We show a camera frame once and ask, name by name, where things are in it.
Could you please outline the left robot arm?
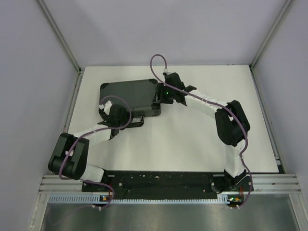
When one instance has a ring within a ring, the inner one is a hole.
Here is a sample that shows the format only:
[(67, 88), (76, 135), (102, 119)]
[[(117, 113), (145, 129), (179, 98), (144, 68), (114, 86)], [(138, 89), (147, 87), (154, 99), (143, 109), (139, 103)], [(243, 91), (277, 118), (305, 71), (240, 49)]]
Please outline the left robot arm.
[(85, 131), (69, 134), (62, 133), (55, 145), (48, 163), (48, 169), (61, 179), (88, 180), (99, 191), (109, 186), (104, 169), (88, 163), (90, 148), (113, 139), (120, 130), (131, 122), (130, 109), (112, 104), (104, 112), (102, 122)]

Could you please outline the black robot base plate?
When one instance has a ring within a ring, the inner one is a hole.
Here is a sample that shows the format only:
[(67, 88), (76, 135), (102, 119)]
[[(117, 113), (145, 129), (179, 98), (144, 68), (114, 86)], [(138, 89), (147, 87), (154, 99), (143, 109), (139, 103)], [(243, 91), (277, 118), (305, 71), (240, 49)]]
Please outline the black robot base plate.
[(115, 199), (213, 199), (219, 193), (253, 190), (248, 174), (237, 185), (224, 172), (108, 170), (101, 180), (115, 191)]

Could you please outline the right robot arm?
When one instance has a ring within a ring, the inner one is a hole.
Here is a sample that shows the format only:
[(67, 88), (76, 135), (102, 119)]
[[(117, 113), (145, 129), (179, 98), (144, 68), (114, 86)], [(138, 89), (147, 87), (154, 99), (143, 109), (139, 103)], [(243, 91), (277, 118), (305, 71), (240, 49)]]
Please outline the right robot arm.
[(214, 119), (218, 137), (225, 145), (224, 183), (229, 190), (237, 190), (247, 174), (243, 153), (247, 149), (247, 135), (250, 130), (241, 104), (236, 100), (222, 102), (202, 94), (196, 87), (186, 87), (177, 73), (165, 71), (163, 76), (165, 81), (161, 81), (157, 94), (161, 103), (181, 103)]

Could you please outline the black poker set case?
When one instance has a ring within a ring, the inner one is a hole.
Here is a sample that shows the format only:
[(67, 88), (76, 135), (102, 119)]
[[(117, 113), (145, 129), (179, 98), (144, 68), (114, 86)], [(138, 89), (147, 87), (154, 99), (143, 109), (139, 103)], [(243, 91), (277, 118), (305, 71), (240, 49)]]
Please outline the black poker set case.
[(124, 106), (129, 111), (132, 122), (128, 128), (141, 127), (145, 117), (161, 114), (161, 105), (157, 101), (157, 84), (155, 79), (132, 80), (103, 83), (100, 86), (99, 103)]

